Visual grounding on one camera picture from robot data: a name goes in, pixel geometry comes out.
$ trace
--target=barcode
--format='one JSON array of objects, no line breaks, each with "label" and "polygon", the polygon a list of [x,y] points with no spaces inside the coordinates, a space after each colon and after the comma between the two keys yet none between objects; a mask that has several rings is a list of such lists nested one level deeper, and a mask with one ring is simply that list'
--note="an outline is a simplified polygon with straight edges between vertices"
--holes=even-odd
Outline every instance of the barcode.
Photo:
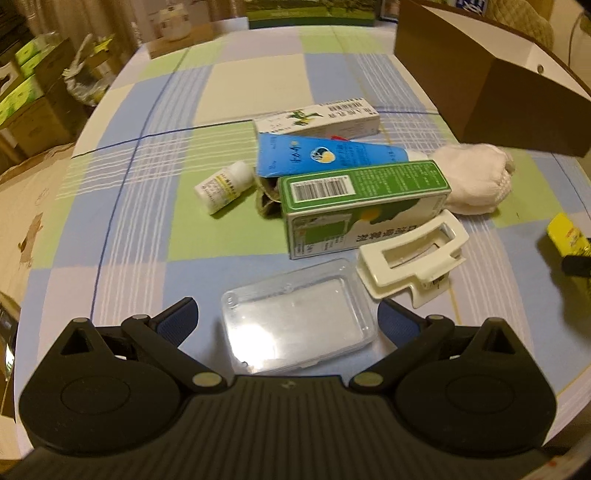
[{"label": "barcode", "polygon": [[297,181],[291,184],[291,193],[296,202],[319,200],[331,197],[355,195],[348,175],[326,179]]},{"label": "barcode", "polygon": [[351,110],[352,108],[359,108],[362,106],[363,104],[359,102],[339,103],[337,105],[329,105],[329,110],[331,112],[336,112],[338,110]]}]

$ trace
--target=small white bottle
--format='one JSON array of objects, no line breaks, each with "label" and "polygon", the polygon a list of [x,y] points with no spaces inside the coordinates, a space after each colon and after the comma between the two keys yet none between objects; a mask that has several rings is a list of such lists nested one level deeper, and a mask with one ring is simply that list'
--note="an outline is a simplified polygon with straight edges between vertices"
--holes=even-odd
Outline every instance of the small white bottle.
[{"label": "small white bottle", "polygon": [[203,202],[208,214],[212,215],[237,199],[254,181],[252,168],[243,161],[237,161],[196,185],[195,193]]}]

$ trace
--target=plastic container lid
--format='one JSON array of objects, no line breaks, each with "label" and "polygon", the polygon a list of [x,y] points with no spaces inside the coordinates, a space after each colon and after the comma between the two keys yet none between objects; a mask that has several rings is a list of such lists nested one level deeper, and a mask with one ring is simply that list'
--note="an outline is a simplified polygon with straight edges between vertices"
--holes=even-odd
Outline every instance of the plastic container lid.
[{"label": "plastic container lid", "polygon": [[309,367],[378,333],[363,285],[344,258],[227,291],[222,312],[237,373]]}]

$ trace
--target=checkered tablecloth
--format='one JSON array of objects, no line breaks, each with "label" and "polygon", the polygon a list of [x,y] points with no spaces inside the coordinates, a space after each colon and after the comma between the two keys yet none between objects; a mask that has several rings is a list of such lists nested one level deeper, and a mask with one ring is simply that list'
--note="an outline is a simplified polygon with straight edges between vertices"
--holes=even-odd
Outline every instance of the checkered tablecloth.
[{"label": "checkered tablecloth", "polygon": [[[392,54],[394,28],[285,27],[240,31],[149,61],[140,49],[93,114],[33,252],[18,333],[18,395],[66,323],[118,324],[184,296],[199,325],[181,349],[231,376],[222,328],[224,291],[356,252],[290,261],[281,219],[263,220],[254,195],[221,218],[193,186],[236,160],[254,165],[252,119],[262,113],[364,97],[381,113],[370,142],[426,153],[455,142],[425,93]],[[591,233],[591,188],[573,158],[511,150],[513,192],[490,216],[463,219],[468,258],[452,288],[419,310],[460,325],[506,318],[558,395],[552,433],[591,393],[591,307],[547,239],[567,212]],[[407,293],[399,296],[410,303]],[[297,374],[344,381],[391,351],[379,338]]]}]

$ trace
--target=green medicine box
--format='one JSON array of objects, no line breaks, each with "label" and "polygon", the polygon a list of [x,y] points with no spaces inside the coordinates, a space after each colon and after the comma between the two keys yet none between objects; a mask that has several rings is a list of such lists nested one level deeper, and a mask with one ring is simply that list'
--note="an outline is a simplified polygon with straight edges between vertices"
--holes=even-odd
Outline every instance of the green medicine box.
[{"label": "green medicine box", "polygon": [[433,160],[282,177],[279,188],[292,259],[414,230],[452,191]]}]

